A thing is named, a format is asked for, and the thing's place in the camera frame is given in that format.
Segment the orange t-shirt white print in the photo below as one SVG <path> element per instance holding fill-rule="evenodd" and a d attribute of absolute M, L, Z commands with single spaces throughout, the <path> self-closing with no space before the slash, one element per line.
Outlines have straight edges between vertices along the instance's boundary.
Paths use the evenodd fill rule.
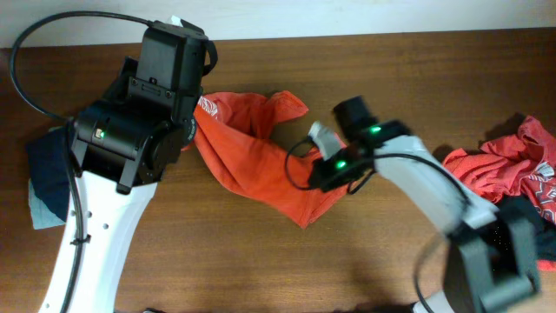
<path fill-rule="evenodd" d="M 270 139 L 279 123 L 303 117 L 305 103 L 288 91 L 271 97 L 256 93 L 216 92 L 202 96 L 195 108 L 194 142 L 216 180 L 227 190 L 278 210 L 301 228 L 316 221 L 348 193 L 346 187 L 322 192 L 298 190 L 320 154 L 287 156 Z"/>

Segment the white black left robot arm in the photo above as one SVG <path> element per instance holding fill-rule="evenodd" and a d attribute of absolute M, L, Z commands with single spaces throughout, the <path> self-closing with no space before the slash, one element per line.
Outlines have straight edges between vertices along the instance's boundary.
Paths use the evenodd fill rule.
<path fill-rule="evenodd" d="M 155 21 L 103 96 L 64 139 L 67 221 L 44 312 L 111 312 L 137 224 L 168 165 L 195 137 L 215 45 L 180 18 Z"/>

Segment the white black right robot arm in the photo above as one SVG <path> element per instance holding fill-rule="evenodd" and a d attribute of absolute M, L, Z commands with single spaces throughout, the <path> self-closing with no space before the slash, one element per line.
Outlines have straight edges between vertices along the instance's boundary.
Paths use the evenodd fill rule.
<path fill-rule="evenodd" d="M 418 256 L 415 269 L 447 242 L 442 287 L 418 295 L 408 312 L 505 312 L 541 290 L 533 225 L 516 209 L 500 210 L 445 169 L 401 121 L 381 122 L 362 97 L 333 109 L 346 139 L 321 123 L 307 140 L 321 156 L 308 187 L 323 192 L 378 174 L 403 191 L 438 231 Z"/>

